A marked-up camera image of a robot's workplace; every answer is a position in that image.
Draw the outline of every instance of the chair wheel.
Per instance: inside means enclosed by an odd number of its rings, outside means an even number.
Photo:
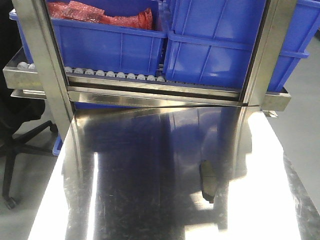
[[[58,127],[57,127],[57,125],[56,125],[56,124],[52,124],[52,125],[50,126],[50,131],[51,131],[52,133],[57,134],[57,133],[58,133]]]
[[[16,201],[12,197],[9,197],[7,200],[4,201],[4,203],[6,207],[10,210],[14,209],[17,206]]]

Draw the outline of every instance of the metal post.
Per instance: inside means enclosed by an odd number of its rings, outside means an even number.
[[[297,0],[267,0],[240,101],[262,106]]]
[[[32,53],[53,118],[64,140],[74,109],[69,101],[68,79],[45,0],[12,0]]]

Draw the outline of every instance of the chair base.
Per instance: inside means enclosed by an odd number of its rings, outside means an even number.
[[[8,209],[13,209],[17,205],[16,201],[9,196],[16,156],[18,154],[33,154],[49,157],[53,156],[51,149],[26,144],[28,141],[30,141],[32,138],[37,136],[40,132],[48,127],[50,127],[50,131],[53,133],[56,133],[58,131],[55,124],[53,124],[51,121],[47,121],[15,139],[13,139],[12,137],[9,139],[5,139],[4,145],[0,147],[0,157],[6,156],[2,197]]]

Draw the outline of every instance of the gray floor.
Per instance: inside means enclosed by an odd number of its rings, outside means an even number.
[[[49,108],[46,108],[41,120],[25,122],[17,135],[52,120]],[[56,135],[47,128],[29,143],[33,146],[52,149]],[[41,198],[45,192],[56,157],[19,154],[15,161],[11,195],[20,202],[13,210],[7,209],[0,197],[0,240],[28,239]],[[2,188],[5,170],[5,158],[0,158],[0,186]]]
[[[292,95],[289,106],[285,112],[278,113],[279,118],[269,118],[269,122],[320,210],[320,41],[314,38],[308,51],[311,53],[310,58],[300,62],[286,84]],[[24,123],[18,134],[50,119],[52,116],[47,108],[41,120]],[[52,148],[54,141],[55,136],[46,129],[30,143]],[[54,157],[18,155],[11,194],[20,204],[10,211],[0,198],[0,240],[28,238],[55,161]],[[0,186],[4,165],[4,158],[0,158]]]
[[[292,100],[269,122],[320,211],[320,41],[313,38],[285,85]]]

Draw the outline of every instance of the metal shelf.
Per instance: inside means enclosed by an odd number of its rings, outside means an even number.
[[[12,93],[14,97],[43,99],[46,95],[37,71],[16,67],[25,60],[24,51],[20,49],[3,69],[7,86],[15,89]],[[69,82],[66,89],[72,102],[132,107],[242,106],[238,101],[241,89],[77,73],[66,75]],[[267,92],[262,109],[284,111],[290,99],[285,89],[282,92]]]

